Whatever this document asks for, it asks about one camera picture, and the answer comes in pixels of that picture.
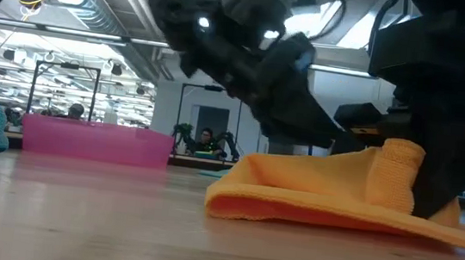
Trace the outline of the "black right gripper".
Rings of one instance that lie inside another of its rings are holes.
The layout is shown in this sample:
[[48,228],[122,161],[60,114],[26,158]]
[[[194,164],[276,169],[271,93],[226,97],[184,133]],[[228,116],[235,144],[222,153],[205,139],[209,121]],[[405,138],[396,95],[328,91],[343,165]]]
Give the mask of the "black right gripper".
[[394,86],[396,105],[363,107],[362,134],[413,138],[426,151],[412,186],[412,215],[429,219],[465,191],[465,6],[415,2],[419,15],[371,28],[368,72]]

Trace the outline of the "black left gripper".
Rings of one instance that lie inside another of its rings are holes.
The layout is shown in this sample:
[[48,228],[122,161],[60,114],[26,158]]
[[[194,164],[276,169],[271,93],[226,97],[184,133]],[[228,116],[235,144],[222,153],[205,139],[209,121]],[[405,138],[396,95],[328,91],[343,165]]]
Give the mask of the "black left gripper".
[[304,34],[275,38],[261,47],[267,28],[226,15],[183,25],[181,68],[203,71],[250,109],[270,140],[328,148],[342,132],[307,85],[315,49]]

